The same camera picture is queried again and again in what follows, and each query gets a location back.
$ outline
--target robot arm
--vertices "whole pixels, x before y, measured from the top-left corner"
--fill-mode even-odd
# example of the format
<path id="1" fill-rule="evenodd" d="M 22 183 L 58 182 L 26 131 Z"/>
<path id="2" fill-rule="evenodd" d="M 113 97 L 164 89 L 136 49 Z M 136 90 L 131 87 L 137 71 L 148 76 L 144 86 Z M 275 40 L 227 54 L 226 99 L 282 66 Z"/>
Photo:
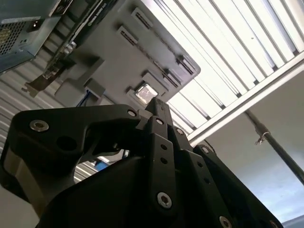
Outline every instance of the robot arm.
<path id="1" fill-rule="evenodd" d="M 75 166 L 129 157 L 75 184 Z M 25 111 L 0 160 L 3 187 L 31 203 L 37 228 L 282 228 L 208 147 L 192 148 L 167 104 Z"/>

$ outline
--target metal pole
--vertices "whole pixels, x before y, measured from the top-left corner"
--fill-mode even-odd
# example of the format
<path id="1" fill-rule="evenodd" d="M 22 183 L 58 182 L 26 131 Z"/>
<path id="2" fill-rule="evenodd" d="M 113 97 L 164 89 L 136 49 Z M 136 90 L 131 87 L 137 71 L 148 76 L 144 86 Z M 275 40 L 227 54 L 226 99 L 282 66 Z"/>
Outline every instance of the metal pole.
<path id="1" fill-rule="evenodd" d="M 256 116 L 249 110 L 245 111 L 245 115 L 249 118 L 251 123 L 256 129 L 256 133 L 260 136 L 259 140 L 267 140 L 277 154 L 282 158 L 294 175 L 304 185 L 304 171 L 298 166 L 298 164 L 289 156 L 284 148 L 274 139 L 270 131 L 263 125 Z"/>

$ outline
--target cable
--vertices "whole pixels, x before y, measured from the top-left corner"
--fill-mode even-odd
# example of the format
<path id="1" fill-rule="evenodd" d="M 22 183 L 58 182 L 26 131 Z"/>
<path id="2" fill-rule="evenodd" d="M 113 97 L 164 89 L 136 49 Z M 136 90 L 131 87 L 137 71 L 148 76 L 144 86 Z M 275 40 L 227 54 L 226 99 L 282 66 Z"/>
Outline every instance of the cable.
<path id="1" fill-rule="evenodd" d="M 211 144 L 205 139 L 204 140 L 206 143 L 207 143 L 207 145 L 211 148 L 211 150 L 215 153 L 215 155 L 217 155 L 217 153 L 215 152 L 215 149 L 213 148 L 213 146 L 211 146 Z"/>
<path id="2" fill-rule="evenodd" d="M 81 107 L 83 103 L 88 99 L 91 92 L 89 90 L 86 91 L 86 95 L 81 99 L 81 101 L 77 104 L 76 107 Z"/>

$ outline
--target computer case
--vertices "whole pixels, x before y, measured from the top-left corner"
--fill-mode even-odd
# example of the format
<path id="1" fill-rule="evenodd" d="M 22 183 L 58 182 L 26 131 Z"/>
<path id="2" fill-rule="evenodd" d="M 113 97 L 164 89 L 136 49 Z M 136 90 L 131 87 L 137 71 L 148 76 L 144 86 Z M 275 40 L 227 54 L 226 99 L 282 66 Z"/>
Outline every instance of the computer case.
<path id="1" fill-rule="evenodd" d="M 72 0 L 2 0 L 0 73 L 35 57 Z"/>

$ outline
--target white ceiling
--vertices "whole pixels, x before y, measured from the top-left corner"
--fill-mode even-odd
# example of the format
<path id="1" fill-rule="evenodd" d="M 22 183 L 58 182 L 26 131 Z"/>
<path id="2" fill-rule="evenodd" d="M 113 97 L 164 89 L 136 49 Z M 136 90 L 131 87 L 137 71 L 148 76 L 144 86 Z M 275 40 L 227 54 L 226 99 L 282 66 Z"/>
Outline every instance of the white ceiling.
<path id="1" fill-rule="evenodd" d="M 201 68 L 168 102 L 192 142 L 304 58 L 300 0 L 142 1 Z"/>
<path id="2" fill-rule="evenodd" d="M 301 72 L 250 108 L 302 169 L 303 85 Z M 244 114 L 207 138 L 218 157 L 281 222 L 303 215 L 304 186 L 267 142 L 255 146 L 257 139 Z"/>

